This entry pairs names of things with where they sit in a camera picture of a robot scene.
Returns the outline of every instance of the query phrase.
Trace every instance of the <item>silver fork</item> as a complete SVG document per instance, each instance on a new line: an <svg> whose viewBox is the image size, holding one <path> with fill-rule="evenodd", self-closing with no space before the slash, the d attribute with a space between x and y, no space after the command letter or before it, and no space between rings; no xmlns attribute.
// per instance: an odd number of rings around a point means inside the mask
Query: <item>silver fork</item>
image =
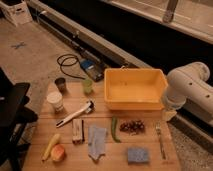
<svg viewBox="0 0 213 171"><path fill-rule="evenodd" d="M162 156L163 159L166 159L166 154L165 154L165 150L164 150L164 146L163 146L163 141L162 141L162 134L161 134L160 122L156 123L155 130L157 132L158 139L159 139L159 142L160 142L161 156Z"/></svg>

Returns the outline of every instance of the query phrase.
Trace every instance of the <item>gray floor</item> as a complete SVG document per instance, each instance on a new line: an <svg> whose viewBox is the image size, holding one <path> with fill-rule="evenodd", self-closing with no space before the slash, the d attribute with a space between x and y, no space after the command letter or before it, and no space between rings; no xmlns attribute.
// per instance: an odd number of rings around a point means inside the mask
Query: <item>gray floor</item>
<svg viewBox="0 0 213 171"><path fill-rule="evenodd" d="M0 19L0 66L14 82L30 82L28 95L31 97L29 107L39 114L45 98L47 85L58 76L64 76L57 65L58 56L75 53L51 33L37 23L14 27L8 21ZM12 47L24 42L18 49ZM67 72L82 76L84 73L76 65ZM67 81L78 81L64 76ZM184 171L213 170L212 155L196 142L169 125L173 141ZM30 133L25 138L30 140ZM0 167L0 171L9 171L8 162Z"/></svg>

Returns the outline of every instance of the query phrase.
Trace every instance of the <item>white cup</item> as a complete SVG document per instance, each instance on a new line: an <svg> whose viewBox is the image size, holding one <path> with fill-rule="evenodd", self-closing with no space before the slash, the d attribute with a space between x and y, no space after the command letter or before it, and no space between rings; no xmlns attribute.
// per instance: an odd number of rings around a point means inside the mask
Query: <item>white cup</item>
<svg viewBox="0 0 213 171"><path fill-rule="evenodd" d="M47 101L52 105L56 112L59 112L64 108L62 94L58 91L53 91L48 94Z"/></svg>

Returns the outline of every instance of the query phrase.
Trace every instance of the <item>banana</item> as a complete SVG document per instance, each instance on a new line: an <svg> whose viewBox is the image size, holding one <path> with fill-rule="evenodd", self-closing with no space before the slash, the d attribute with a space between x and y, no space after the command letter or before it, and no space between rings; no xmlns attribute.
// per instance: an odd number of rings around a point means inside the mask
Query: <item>banana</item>
<svg viewBox="0 0 213 171"><path fill-rule="evenodd" d="M42 156L42 161L44 162L45 160L48 159L50 152L52 148L59 143L61 135L60 134L54 134L53 137L50 139L47 147L45 148L44 154Z"/></svg>

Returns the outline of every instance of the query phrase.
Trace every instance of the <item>cloth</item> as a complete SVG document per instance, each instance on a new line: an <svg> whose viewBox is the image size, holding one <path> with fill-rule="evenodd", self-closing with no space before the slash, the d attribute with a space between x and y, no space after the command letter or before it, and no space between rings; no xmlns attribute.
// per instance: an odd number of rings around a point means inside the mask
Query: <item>cloth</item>
<svg viewBox="0 0 213 171"><path fill-rule="evenodd" d="M132 147L127 149L128 163L149 162L149 153L145 148Z"/></svg>
<svg viewBox="0 0 213 171"><path fill-rule="evenodd" d="M106 135L106 128L100 128L95 125L89 126L88 153L92 159L98 160L101 155L105 154Z"/></svg>

